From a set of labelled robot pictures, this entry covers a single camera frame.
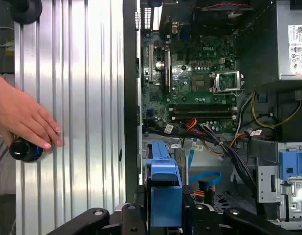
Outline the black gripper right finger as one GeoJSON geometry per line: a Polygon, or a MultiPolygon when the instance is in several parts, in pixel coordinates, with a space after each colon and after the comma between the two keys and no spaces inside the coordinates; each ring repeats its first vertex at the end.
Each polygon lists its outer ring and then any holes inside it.
{"type": "Polygon", "coordinates": [[[249,211],[232,207],[218,214],[209,204],[189,207],[191,235],[293,235],[249,211]]]}

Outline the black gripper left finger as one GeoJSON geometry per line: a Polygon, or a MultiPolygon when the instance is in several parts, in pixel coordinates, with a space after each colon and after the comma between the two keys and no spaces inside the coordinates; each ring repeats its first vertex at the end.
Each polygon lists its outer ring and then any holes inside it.
{"type": "Polygon", "coordinates": [[[141,206],[135,203],[118,205],[113,213],[91,208],[66,222],[50,235],[146,235],[146,221],[141,206]]]}

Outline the person's bare hand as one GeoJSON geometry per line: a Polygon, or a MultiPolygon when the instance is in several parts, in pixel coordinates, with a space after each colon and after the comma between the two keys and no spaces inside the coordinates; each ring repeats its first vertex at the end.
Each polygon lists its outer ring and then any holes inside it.
{"type": "Polygon", "coordinates": [[[10,145],[21,137],[45,150],[63,146],[61,128],[31,96],[12,87],[0,76],[0,134],[10,145]]]}

